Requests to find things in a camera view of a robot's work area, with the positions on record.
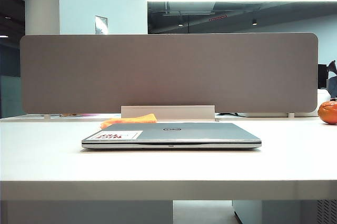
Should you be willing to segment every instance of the orange cloth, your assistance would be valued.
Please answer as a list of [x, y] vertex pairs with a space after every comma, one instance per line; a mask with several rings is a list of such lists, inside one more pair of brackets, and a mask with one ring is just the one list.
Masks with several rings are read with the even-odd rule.
[[106, 128], [115, 123], [156, 123], [157, 119], [154, 114], [148, 114], [134, 118], [110, 118], [101, 123], [101, 128]]

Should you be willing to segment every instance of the vent grille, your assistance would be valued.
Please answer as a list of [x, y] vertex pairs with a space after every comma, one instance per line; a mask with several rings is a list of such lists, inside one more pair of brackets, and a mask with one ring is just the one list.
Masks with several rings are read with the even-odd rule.
[[317, 201], [317, 223], [337, 224], [337, 199]]

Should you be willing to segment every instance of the floor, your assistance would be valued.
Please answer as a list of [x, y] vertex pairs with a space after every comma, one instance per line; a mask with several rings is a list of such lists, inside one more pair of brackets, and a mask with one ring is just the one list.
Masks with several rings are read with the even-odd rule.
[[174, 200], [174, 224], [240, 224], [230, 200]]

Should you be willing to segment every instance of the dell logo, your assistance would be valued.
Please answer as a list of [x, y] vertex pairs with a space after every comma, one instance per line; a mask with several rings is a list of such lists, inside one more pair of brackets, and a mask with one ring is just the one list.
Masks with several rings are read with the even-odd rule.
[[179, 131], [181, 128], [164, 128], [165, 131]]

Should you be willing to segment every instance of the desk leg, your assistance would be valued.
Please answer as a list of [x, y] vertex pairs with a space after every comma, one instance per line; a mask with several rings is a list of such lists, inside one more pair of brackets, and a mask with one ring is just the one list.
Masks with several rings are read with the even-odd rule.
[[172, 224], [172, 201], [9, 201], [5, 224]]

